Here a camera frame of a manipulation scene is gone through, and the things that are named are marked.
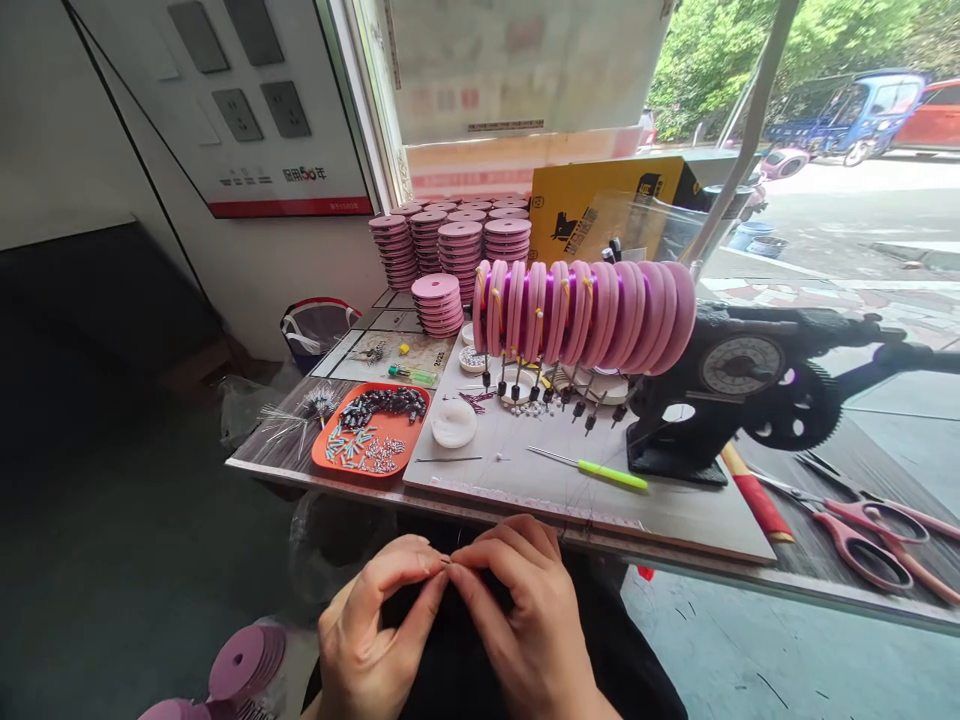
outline dark floor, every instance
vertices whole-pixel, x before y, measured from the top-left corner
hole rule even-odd
[[[227,638],[293,605],[295,505],[223,467],[215,403],[112,425],[2,472],[0,718],[201,698]]]

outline person's hand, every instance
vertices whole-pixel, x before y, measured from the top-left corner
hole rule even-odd
[[[404,535],[383,548],[320,616],[318,717],[394,720],[417,675],[447,574],[426,538]],[[403,624],[380,629],[380,607],[404,585],[430,578]]]
[[[573,581],[557,534],[530,515],[507,518],[451,556],[447,568],[473,617],[515,718],[617,717],[597,689]],[[476,570],[510,591],[504,616]]]

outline street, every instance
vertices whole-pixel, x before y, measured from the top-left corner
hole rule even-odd
[[[960,159],[894,153],[855,168],[816,161],[766,184],[754,219],[788,240],[780,260],[843,279],[960,280],[960,271],[904,269],[875,242],[932,240],[960,248]]]

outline black gear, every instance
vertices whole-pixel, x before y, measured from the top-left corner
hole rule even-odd
[[[799,362],[793,378],[747,400],[743,429],[775,450],[809,450],[829,438],[840,422],[842,406],[836,382],[819,365]]]

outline sidewalk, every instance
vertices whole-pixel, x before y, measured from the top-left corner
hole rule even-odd
[[[960,338],[960,282],[843,280],[720,248],[701,282],[731,305],[877,313],[913,342],[942,350]]]

